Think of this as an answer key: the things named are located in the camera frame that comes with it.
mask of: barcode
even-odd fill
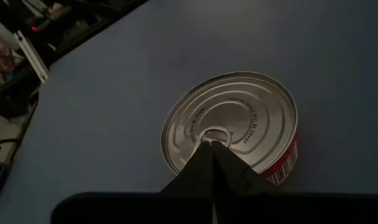
[[[297,157],[298,150],[296,148],[296,143],[294,143],[294,148],[291,152],[291,155],[287,157],[287,160],[283,163],[279,170],[271,176],[269,176],[267,179],[275,185],[281,184],[286,179],[290,171],[293,169]]]

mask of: can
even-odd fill
[[[279,185],[298,157],[297,124],[294,99],[281,83],[255,72],[227,73],[197,85],[173,106],[162,129],[161,150],[178,174],[200,135],[205,141],[227,141],[226,133],[210,129],[222,127],[230,132],[229,149]]]

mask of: can rim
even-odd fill
[[[209,78],[199,84],[197,84],[196,86],[192,87],[189,91],[185,92],[185,94],[183,94],[183,96],[180,97],[180,99],[178,99],[176,101],[176,103],[172,106],[172,108],[169,110],[168,114],[166,115],[166,119],[164,120],[164,123],[163,123],[163,126],[161,128],[161,138],[160,138],[160,150],[161,150],[161,155],[163,156],[163,159],[165,161],[165,163],[167,164],[167,166],[169,167],[169,169],[176,175],[178,175],[179,171],[178,170],[174,170],[169,164],[171,162],[171,159],[169,158],[168,155],[166,155],[166,153],[164,153],[163,151],[163,144],[164,144],[164,141],[166,140],[165,136],[166,136],[166,131],[169,129],[169,126],[171,125],[171,119],[175,116],[176,112],[179,111],[179,109],[181,108],[181,106],[179,106],[179,104],[181,102],[184,102],[184,100],[188,99],[194,92],[196,92],[198,89],[206,86],[207,84],[213,82],[214,80],[217,80],[217,79],[220,79],[220,78],[223,78],[223,77],[226,77],[226,76],[229,76],[229,75],[234,75],[234,74],[237,74],[237,73],[251,73],[251,74],[254,74],[254,75],[261,75],[261,76],[264,76],[266,78],[269,78],[270,80],[272,80],[273,82],[275,82],[278,86],[278,89],[280,91],[282,91],[288,98],[288,100],[290,101],[290,103],[292,104],[293,106],[293,112],[294,112],[294,115],[295,115],[295,122],[294,122],[294,127],[293,127],[293,134],[291,135],[290,137],[290,140],[288,141],[288,144],[285,146],[284,150],[282,151],[282,154],[276,159],[277,161],[282,157],[282,155],[284,155],[284,153],[288,150],[288,148],[291,146],[291,143],[293,142],[294,138],[295,138],[295,134],[296,134],[296,129],[297,129],[297,125],[298,125],[298,110],[297,110],[297,107],[296,107],[296,104],[295,104],[295,100],[293,98],[293,95],[288,91],[287,88],[285,88],[285,86],[283,84],[281,84],[278,80],[270,77],[269,75],[265,75],[263,73],[260,73],[260,72],[253,72],[253,71],[235,71],[235,72],[228,72],[228,73],[223,73],[221,75],[216,75],[212,78]]]

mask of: metal can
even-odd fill
[[[223,127],[230,131],[229,149],[279,185],[298,157],[297,123],[295,102],[281,83],[255,72],[227,73],[197,85],[174,105],[163,126],[161,150],[178,174],[203,130]],[[220,131],[207,131],[201,137],[226,141]]]

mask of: tin can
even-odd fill
[[[196,150],[203,130],[230,132],[229,149],[255,172],[279,185],[298,157],[298,113],[293,97],[275,79],[255,72],[234,72],[207,80],[172,108],[161,135],[161,150],[178,174]],[[226,142],[226,134],[207,131],[204,141]]]

